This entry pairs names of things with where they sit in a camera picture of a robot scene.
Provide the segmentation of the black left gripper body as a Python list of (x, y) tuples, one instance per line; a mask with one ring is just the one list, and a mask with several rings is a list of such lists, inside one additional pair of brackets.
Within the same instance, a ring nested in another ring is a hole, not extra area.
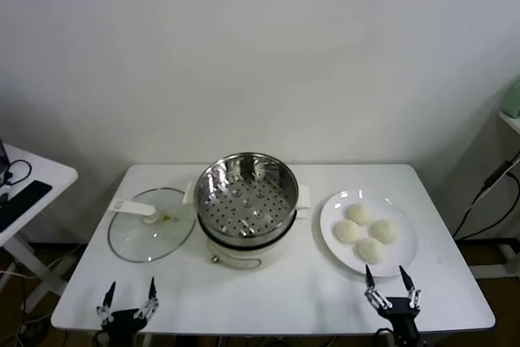
[(112, 320), (102, 321), (102, 331), (108, 335), (109, 347), (131, 347), (137, 340), (137, 333), (148, 323), (138, 310), (120, 310), (111, 315)]

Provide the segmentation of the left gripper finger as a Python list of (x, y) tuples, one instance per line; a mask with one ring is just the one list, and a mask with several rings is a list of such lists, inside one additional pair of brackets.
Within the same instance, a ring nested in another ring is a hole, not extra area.
[(141, 308), (136, 312), (137, 319), (151, 320), (156, 310), (158, 309), (158, 297), (155, 287), (154, 278), (151, 279), (149, 285), (148, 298)]
[(98, 318), (101, 320), (101, 325), (106, 325), (113, 320), (111, 314), (111, 303), (115, 293), (116, 282), (114, 281), (102, 300), (102, 304), (96, 307)]

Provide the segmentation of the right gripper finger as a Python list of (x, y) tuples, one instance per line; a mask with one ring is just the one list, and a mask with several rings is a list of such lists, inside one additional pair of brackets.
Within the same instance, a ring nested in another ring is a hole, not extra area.
[(421, 291), (415, 288), (414, 282), (410, 275), (406, 272), (403, 266), (399, 266), (401, 278), (408, 292), (409, 307), (414, 310), (419, 310), (419, 296)]
[(365, 265), (365, 297), (381, 317), (386, 317), (392, 309), (392, 303), (375, 287), (375, 280), (368, 265)]

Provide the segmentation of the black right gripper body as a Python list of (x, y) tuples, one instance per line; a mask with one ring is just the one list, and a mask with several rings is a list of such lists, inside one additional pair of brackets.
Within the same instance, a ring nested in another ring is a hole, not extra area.
[(388, 297), (391, 307), (380, 307), (379, 316), (386, 319), (392, 326), (392, 334), (396, 346), (418, 346), (418, 329), (415, 318), (417, 308), (410, 307), (407, 297)]

